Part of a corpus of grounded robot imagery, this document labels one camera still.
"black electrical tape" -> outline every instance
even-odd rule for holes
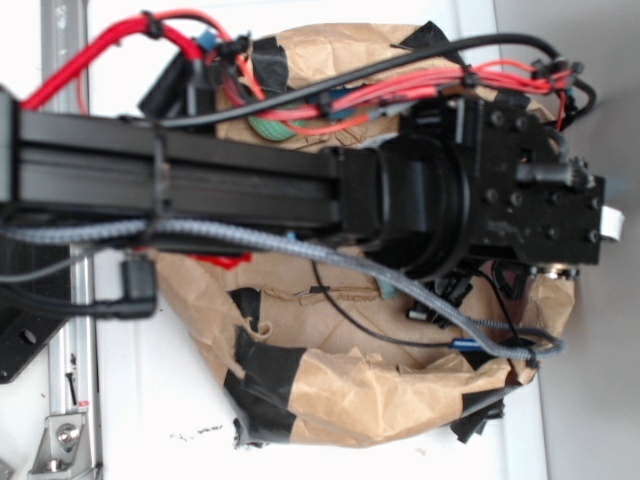
[[[434,45],[446,45],[449,43],[449,39],[444,32],[432,21],[425,23],[407,38],[405,38],[398,45],[394,47],[401,47],[406,50],[418,50],[420,48],[431,47]],[[460,66],[464,66],[464,60],[460,55],[460,52],[450,52],[443,55],[444,58],[450,62],[457,63]]]

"silver bolt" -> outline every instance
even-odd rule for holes
[[[47,462],[46,470],[47,472],[59,472],[60,470],[64,470],[67,466],[62,463],[62,460],[59,458],[54,458]]]
[[[80,430],[70,423],[65,423],[58,428],[58,442],[66,448],[73,447],[80,440]]]

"black connector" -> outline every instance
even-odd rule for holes
[[[200,61],[191,62],[177,54],[138,103],[138,108],[145,117],[154,120],[215,112],[215,82],[211,70]],[[189,131],[211,132],[212,128],[205,126]]]
[[[135,257],[120,264],[123,300],[154,300],[156,297],[156,270],[151,260]]]
[[[235,40],[222,42],[216,46],[218,56],[228,63],[235,63],[236,57],[249,51],[251,39],[248,35],[240,35]]]

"brown paper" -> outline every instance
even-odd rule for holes
[[[291,392],[289,411],[297,417],[291,441],[363,447],[404,438],[450,423],[462,414],[462,395],[510,385],[515,375],[528,383],[534,370],[523,362],[495,359],[474,371],[447,349],[418,349],[373,339],[348,323],[321,294],[310,262],[280,254],[255,254],[252,262],[226,271],[181,255],[157,258],[160,288],[196,340],[222,385],[227,369],[244,372],[233,359],[237,327],[247,328],[227,291],[253,287],[263,292],[259,341],[305,347]],[[462,336],[456,327],[405,318],[412,300],[397,294],[382,300],[375,282],[357,272],[321,266],[323,281],[337,290],[343,308],[385,335],[418,342],[447,342]],[[480,279],[462,310],[475,318],[502,319]],[[573,302],[570,282],[539,278],[524,306],[523,325],[558,333]],[[494,339],[504,336],[493,333]]]
[[[276,36],[287,52],[289,86],[309,83],[353,70],[405,52],[390,45],[416,29],[397,25],[313,25]],[[374,82],[419,68],[451,66],[434,58],[363,80]],[[476,94],[493,100],[496,92],[483,87]],[[220,107],[225,106],[221,94]],[[535,102],[530,105],[543,121],[552,117]],[[307,126],[323,121],[308,122]],[[395,132],[397,118],[381,118],[343,132],[316,137],[295,136],[282,148],[315,151],[328,145],[356,146],[367,138]],[[218,126],[221,138],[268,144],[245,120]],[[205,362],[221,385],[227,371],[244,378],[234,359],[238,328],[256,341],[279,347],[304,347],[288,410],[296,415],[291,441],[362,447],[412,436],[445,425],[462,415],[462,395],[525,384],[535,370],[524,362],[494,359],[473,370],[464,357],[448,349],[420,349],[374,339],[345,320],[316,285],[310,262],[279,254],[254,254],[250,263],[227,271],[181,255],[157,257],[160,289],[185,323]],[[408,320],[412,299],[397,294],[382,300],[376,282],[360,273],[320,266],[320,273],[341,306],[366,327],[384,335],[415,342],[449,342],[464,336],[455,326],[445,330]],[[473,318],[505,321],[493,291],[483,279],[461,310]],[[251,332],[228,291],[251,287],[261,291],[260,333]],[[573,284],[539,278],[527,301],[509,304],[522,325],[559,335],[573,305]],[[508,332],[487,331],[495,340]]]

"blue connector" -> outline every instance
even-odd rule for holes
[[[218,38],[214,35],[214,33],[207,29],[198,37],[196,40],[198,46],[205,52],[210,52],[218,43]]]
[[[482,347],[473,338],[454,338],[449,344],[452,350],[459,352],[482,352]]]

